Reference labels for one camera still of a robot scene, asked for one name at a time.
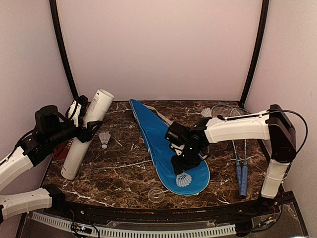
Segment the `clear plastic tube lid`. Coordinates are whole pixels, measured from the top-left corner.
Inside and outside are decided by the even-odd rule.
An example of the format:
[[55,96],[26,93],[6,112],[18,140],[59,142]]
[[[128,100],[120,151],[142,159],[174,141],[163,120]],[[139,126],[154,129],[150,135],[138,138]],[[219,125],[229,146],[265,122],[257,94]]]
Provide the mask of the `clear plastic tube lid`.
[[160,188],[152,188],[148,192],[148,199],[152,203],[160,203],[164,200],[164,198],[165,198],[165,193]]

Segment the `white shuttlecock tube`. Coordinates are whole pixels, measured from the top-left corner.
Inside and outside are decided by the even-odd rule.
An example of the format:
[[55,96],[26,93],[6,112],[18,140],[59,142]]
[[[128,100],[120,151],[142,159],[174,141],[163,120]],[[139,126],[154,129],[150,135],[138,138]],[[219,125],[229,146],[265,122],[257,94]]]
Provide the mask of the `white shuttlecock tube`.
[[83,118],[83,128],[71,144],[63,163],[61,175],[73,180],[82,164],[84,156],[97,130],[103,124],[103,118],[108,111],[114,96],[104,89],[98,89]]

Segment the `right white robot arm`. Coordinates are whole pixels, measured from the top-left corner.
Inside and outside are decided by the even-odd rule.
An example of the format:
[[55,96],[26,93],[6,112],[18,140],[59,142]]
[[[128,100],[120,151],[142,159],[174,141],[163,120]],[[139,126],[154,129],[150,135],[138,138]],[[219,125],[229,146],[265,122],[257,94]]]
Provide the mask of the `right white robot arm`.
[[263,215],[272,207],[272,200],[286,176],[287,169],[296,158],[296,130],[279,105],[268,110],[250,114],[241,108],[216,105],[204,109],[202,119],[192,127],[173,122],[165,138],[175,151],[171,158],[176,184],[187,186],[191,178],[187,170],[197,167],[203,161],[200,153],[210,144],[222,141],[259,139],[271,143],[271,158],[262,185],[261,198],[253,203],[253,211]]

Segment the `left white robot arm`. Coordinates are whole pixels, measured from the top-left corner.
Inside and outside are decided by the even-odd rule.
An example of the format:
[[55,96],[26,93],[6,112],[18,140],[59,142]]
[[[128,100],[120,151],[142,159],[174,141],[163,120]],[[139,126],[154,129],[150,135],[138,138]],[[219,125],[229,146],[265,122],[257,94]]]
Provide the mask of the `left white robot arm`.
[[[4,189],[25,171],[37,166],[55,147],[73,139],[65,165],[71,169],[65,178],[73,179],[96,131],[113,99],[106,99],[97,92],[88,105],[87,98],[81,96],[73,101],[63,116],[57,106],[48,105],[35,112],[35,128],[27,132],[16,143],[13,151],[0,162],[0,187]],[[65,202],[64,193],[49,184],[36,190],[0,197],[0,219],[42,209],[51,208],[59,216],[66,216],[70,206]]]

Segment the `blue racket bag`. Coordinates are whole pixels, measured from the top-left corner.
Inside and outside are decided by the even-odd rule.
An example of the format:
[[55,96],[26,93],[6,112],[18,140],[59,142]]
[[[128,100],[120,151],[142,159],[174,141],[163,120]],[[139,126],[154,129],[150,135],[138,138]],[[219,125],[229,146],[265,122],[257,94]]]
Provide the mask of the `blue racket bag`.
[[168,130],[168,124],[141,102],[131,99],[129,103],[147,151],[163,185],[171,192],[184,196],[196,195],[203,191],[210,180],[209,167],[203,157],[200,156],[202,159],[200,165],[185,171],[185,173],[191,175],[192,182],[187,187],[178,187],[176,185],[176,174],[171,164],[171,157],[176,153],[164,138]]

